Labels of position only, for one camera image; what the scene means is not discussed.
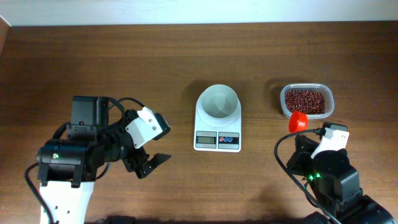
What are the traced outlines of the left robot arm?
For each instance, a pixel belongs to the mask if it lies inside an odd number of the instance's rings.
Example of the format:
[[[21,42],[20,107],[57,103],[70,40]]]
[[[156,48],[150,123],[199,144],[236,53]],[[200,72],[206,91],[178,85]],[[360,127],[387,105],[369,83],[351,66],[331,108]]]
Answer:
[[[100,167],[122,161],[128,172],[146,178],[170,159],[150,156],[144,144],[170,132],[159,113],[148,107],[127,110],[106,96],[74,96],[71,120],[62,124],[37,153],[24,174],[41,205],[41,223],[84,223]]]

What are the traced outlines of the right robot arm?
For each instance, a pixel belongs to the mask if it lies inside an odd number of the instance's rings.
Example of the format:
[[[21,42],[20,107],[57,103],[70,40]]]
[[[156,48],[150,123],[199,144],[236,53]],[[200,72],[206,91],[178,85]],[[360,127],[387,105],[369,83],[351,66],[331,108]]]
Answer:
[[[340,223],[396,223],[393,216],[363,194],[359,172],[350,164],[345,148],[316,152],[320,144],[304,135],[295,138],[295,152],[287,170],[307,180],[318,202]]]

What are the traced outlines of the orange measuring scoop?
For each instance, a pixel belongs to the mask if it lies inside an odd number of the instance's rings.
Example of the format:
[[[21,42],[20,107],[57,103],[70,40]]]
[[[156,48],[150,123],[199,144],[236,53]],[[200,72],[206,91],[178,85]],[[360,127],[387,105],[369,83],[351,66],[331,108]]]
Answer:
[[[296,133],[304,131],[308,127],[308,117],[305,113],[294,111],[289,120],[289,132]]]

